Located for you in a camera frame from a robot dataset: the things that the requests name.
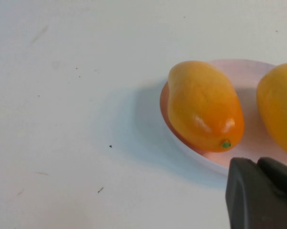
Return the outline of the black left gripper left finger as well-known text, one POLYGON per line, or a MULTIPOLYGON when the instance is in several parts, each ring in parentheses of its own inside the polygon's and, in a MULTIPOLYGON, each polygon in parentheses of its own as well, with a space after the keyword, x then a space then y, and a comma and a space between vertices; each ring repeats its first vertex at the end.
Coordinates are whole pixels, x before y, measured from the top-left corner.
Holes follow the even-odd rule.
POLYGON ((225 200, 232 229, 287 229, 287 201, 257 162, 231 159, 225 200))

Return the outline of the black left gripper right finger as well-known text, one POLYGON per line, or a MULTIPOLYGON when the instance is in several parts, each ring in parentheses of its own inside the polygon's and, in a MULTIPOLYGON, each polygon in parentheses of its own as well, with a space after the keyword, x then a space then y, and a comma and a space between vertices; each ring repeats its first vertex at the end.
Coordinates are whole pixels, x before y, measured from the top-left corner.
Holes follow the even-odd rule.
POLYGON ((287 201, 287 166, 270 157, 261 157, 257 165, 287 201))

